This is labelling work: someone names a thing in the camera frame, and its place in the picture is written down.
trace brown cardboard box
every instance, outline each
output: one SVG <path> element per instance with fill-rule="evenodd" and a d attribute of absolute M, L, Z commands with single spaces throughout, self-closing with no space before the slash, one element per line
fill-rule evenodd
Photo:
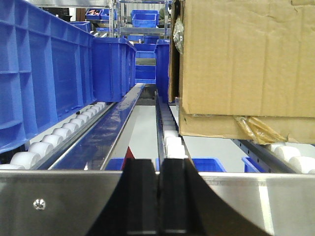
<path fill-rule="evenodd" d="M 248 139 L 233 116 L 256 116 L 315 143 L 313 3 L 175 0 L 185 43 L 179 55 L 171 42 L 169 97 L 180 97 L 180 133 Z"/>

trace roller conveyor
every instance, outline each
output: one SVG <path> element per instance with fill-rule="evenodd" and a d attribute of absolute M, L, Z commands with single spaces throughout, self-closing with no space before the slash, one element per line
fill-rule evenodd
<path fill-rule="evenodd" d="M 314 234 L 313 175 L 284 174 L 290 169 L 272 152 L 247 141 L 234 142 L 281 174 L 198 174 L 168 104 L 153 92 L 138 84 L 34 170 L 1 170 L 0 198 L 7 204 L 0 205 L 5 225 L 0 235 Z M 125 132 L 133 122 L 133 108 L 151 105 L 150 100 L 156 103 L 161 172 L 154 171 L 151 161 L 137 159 L 127 161 L 123 172 L 96 171 L 105 169 L 115 149 L 126 151 L 128 141 L 119 142 L 130 137 Z M 98 130 L 111 135 L 101 140 Z M 184 145 L 185 155 L 169 158 L 167 138 L 179 138 L 175 145 Z M 102 147 L 102 153 L 95 147 Z M 36 200 L 45 202 L 44 209 L 35 209 Z M 32 227 L 32 222 L 42 223 Z"/>

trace metal shelf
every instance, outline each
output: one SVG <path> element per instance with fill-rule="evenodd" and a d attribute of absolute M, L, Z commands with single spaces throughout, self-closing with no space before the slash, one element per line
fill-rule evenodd
<path fill-rule="evenodd" d="M 124 33 L 143 33 L 143 34 L 164 34 L 165 29 L 164 28 L 126 28 L 121 27 L 120 28 L 121 34 Z M 167 29 L 167 35 L 170 35 L 171 29 Z"/>
<path fill-rule="evenodd" d="M 95 23 L 95 24 L 109 24 L 109 20 L 87 20 L 91 23 Z"/>

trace blue bin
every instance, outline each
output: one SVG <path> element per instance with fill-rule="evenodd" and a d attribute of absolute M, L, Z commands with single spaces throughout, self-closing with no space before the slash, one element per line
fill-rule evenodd
<path fill-rule="evenodd" d="M 137 49 L 136 58 L 156 58 L 156 44 L 136 43 L 134 47 Z"/>
<path fill-rule="evenodd" d="M 130 48 L 133 46 L 124 38 L 93 39 L 94 94 L 99 101 L 119 102 L 129 91 L 130 78 L 126 72 L 131 64 Z"/>
<path fill-rule="evenodd" d="M 128 53 L 128 66 L 126 74 L 129 76 L 129 88 L 132 88 L 135 85 L 136 78 L 136 49 L 134 47 L 129 48 Z"/>
<path fill-rule="evenodd" d="M 136 79 L 155 80 L 156 66 L 155 65 L 136 65 Z"/>
<path fill-rule="evenodd" d="M 245 164 L 244 173 L 265 173 L 266 171 L 253 161 L 250 157 L 243 157 L 242 161 Z"/>
<path fill-rule="evenodd" d="M 89 21 L 72 21 L 69 23 L 88 33 L 91 32 L 91 23 Z"/>
<path fill-rule="evenodd" d="M 91 10 L 97 10 L 99 14 L 98 14 L 98 15 L 89 15 L 88 13 L 89 13 L 89 11 L 91 11 Z M 85 18 L 86 18 L 87 20 L 100 20 L 101 12 L 102 12 L 102 9 L 101 9 L 101 8 L 89 8 L 89 9 L 87 10 L 87 12 L 85 13 Z"/>
<path fill-rule="evenodd" d="M 226 172 L 225 168 L 217 158 L 192 158 L 199 172 Z M 159 161 L 156 159 L 156 170 L 159 171 Z"/>
<path fill-rule="evenodd" d="M 128 40 L 129 41 L 143 41 L 143 35 L 128 35 Z"/>
<path fill-rule="evenodd" d="M 135 28 L 155 28 L 156 20 L 156 14 L 134 14 L 131 21 Z"/>
<path fill-rule="evenodd" d="M 94 37 L 24 0 L 2 1 L 0 34 L 2 153 L 95 101 Z"/>
<path fill-rule="evenodd" d="M 109 21 L 109 9 L 103 9 L 100 13 L 100 18 L 102 20 Z M 114 10 L 114 20 L 117 20 L 117 11 Z"/>
<path fill-rule="evenodd" d="M 169 39 L 160 39 L 157 42 L 157 91 L 163 102 L 168 102 L 168 64 Z"/>
<path fill-rule="evenodd" d="M 112 158 L 109 160 L 105 170 L 106 171 L 120 171 L 124 163 L 124 158 Z"/>
<path fill-rule="evenodd" d="M 158 41 L 158 36 L 144 36 L 144 43 L 145 44 L 156 44 Z"/>
<path fill-rule="evenodd" d="M 130 14 L 131 19 L 133 18 L 134 14 L 155 14 L 157 16 L 156 25 L 158 25 L 159 12 L 157 10 L 132 10 Z"/>
<path fill-rule="evenodd" d="M 109 32 L 109 28 L 96 28 L 98 32 Z"/>

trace metal rail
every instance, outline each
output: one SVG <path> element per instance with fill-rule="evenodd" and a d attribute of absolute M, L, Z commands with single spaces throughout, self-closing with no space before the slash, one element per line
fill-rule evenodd
<path fill-rule="evenodd" d="M 232 140 L 243 152 L 245 152 L 251 159 L 257 162 L 266 172 L 269 173 L 295 173 L 288 165 L 283 163 L 272 152 L 254 144 L 249 140 Z"/>
<path fill-rule="evenodd" d="M 121 102 L 114 104 L 108 112 L 97 117 L 97 122 L 76 134 L 69 143 L 34 168 L 104 170 L 125 132 L 126 124 L 143 87 L 144 84 L 137 84 Z"/>

